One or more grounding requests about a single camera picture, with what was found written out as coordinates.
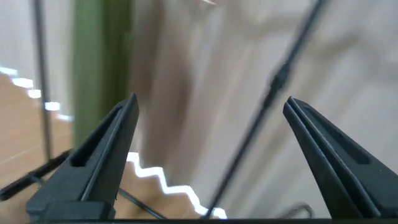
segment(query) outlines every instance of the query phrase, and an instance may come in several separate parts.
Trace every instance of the brown floor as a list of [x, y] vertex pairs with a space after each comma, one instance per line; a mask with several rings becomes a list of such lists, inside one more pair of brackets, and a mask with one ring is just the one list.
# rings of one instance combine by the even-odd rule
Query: brown floor
[[[16, 180], [45, 162], [42, 150], [38, 102], [26, 90], [14, 86], [9, 77], [0, 74], [0, 187]], [[52, 115], [54, 156], [71, 148], [71, 124]], [[37, 184], [5, 202], [0, 202], [0, 220], [26, 223], [29, 217], [25, 203], [39, 188]], [[167, 218], [198, 218], [187, 195], [164, 195], [156, 177], [138, 178], [131, 162], [126, 164], [121, 188]], [[153, 218], [118, 195], [114, 207], [116, 218]]]

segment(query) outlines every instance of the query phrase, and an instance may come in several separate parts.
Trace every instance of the black pole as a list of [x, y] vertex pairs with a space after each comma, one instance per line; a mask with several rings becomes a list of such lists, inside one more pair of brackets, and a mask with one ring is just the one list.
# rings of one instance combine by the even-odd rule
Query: black pole
[[310, 15], [308, 16], [307, 20], [305, 21], [300, 34], [298, 38], [296, 39], [292, 49], [290, 50], [290, 53], [288, 54], [288, 57], [285, 59], [285, 62], [282, 64], [281, 68], [277, 71], [277, 73], [274, 75], [273, 80], [271, 82], [269, 92], [266, 95], [261, 109], [257, 114], [257, 117], [255, 118], [249, 132], [246, 134], [246, 137], [244, 138], [244, 141], [242, 145], [239, 147], [238, 153], [236, 154], [234, 161], [230, 165], [223, 181], [221, 182], [220, 186], [218, 187], [218, 190], [216, 191], [216, 195], [213, 198], [213, 201], [210, 203], [210, 207], [206, 213], [206, 215], [203, 218], [210, 218], [211, 214], [213, 213], [213, 209], [218, 205], [220, 200], [222, 199], [222, 196], [233, 178], [233, 175], [236, 172], [236, 169], [240, 165], [242, 158], [244, 155], [247, 153], [249, 149], [249, 145], [252, 142], [253, 138], [256, 136], [258, 133], [258, 130], [260, 128], [260, 125], [263, 123], [263, 120], [269, 111], [269, 108], [271, 108], [272, 103], [275, 101], [276, 96], [278, 92], [283, 89], [286, 81], [288, 80], [288, 77], [290, 75], [291, 68], [293, 67], [294, 64], [294, 59], [296, 56], [300, 53], [300, 51], [303, 49], [304, 43], [307, 40], [310, 31], [313, 27], [313, 24], [319, 15], [319, 12], [322, 9], [322, 6], [326, 0], [318, 0]]
[[42, 13], [43, 4], [41, 0], [34, 1], [34, 21], [36, 29], [37, 56], [39, 57], [39, 76], [42, 94], [42, 121], [44, 129], [44, 151], [47, 162], [52, 158], [52, 139], [51, 139], [51, 114], [45, 109], [45, 103], [50, 102], [47, 95], [47, 69], [45, 55], [45, 28], [43, 23], [44, 15]]

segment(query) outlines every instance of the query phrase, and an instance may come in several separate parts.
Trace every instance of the tripod leg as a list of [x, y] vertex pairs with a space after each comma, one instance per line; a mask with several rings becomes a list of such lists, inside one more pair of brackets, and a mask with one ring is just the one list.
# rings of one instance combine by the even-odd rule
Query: tripod leg
[[18, 194], [21, 190], [24, 190], [31, 184], [35, 183], [35, 181], [32, 179], [32, 176], [41, 178], [49, 172], [53, 171], [55, 168], [61, 165], [61, 163], [64, 162], [64, 160], [69, 156], [69, 152], [70, 151], [63, 152], [56, 158], [49, 160], [48, 163], [40, 166], [36, 170], [30, 171], [25, 176], [5, 186], [3, 189], [0, 190], [0, 201], [5, 201], [11, 198], [15, 194]]

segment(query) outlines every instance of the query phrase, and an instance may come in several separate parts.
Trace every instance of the black stand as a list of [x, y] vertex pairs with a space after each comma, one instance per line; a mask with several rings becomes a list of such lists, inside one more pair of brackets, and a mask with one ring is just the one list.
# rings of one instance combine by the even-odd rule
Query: black stand
[[44, 49], [44, 26], [43, 26], [43, 15], [42, 15], [42, 5], [40, 0], [34, 1], [34, 21], [35, 21], [35, 29], [36, 29], [36, 41], [37, 41], [37, 51], [39, 58], [39, 75], [40, 75], [40, 87], [42, 94], [42, 122], [44, 129], [44, 153], [47, 159], [47, 163], [42, 165], [41, 167], [32, 170], [25, 176], [20, 179], [14, 181], [13, 183], [5, 186], [0, 190], [0, 200], [4, 201], [21, 190], [24, 190], [26, 187], [30, 186], [35, 182], [35, 180], [43, 177], [45, 174], [53, 171], [57, 168], [69, 155], [69, 151], [62, 153], [56, 158], [52, 159], [52, 138], [51, 138], [51, 115], [48, 110], [45, 109], [45, 103], [49, 102], [49, 96], [47, 94], [47, 69], [45, 66], [45, 49]]

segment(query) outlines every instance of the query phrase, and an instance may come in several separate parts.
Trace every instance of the fabric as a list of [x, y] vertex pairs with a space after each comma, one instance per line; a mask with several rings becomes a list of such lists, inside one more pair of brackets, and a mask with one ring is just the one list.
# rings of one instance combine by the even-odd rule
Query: fabric
[[75, 1], [74, 143], [80, 145], [127, 96], [131, 1]]
[[[132, 150], [207, 206], [270, 75], [313, 1], [137, 0]], [[398, 172], [395, 0], [330, 1], [318, 29], [221, 203], [230, 218], [272, 218], [296, 203], [329, 217], [282, 107], [311, 104]]]

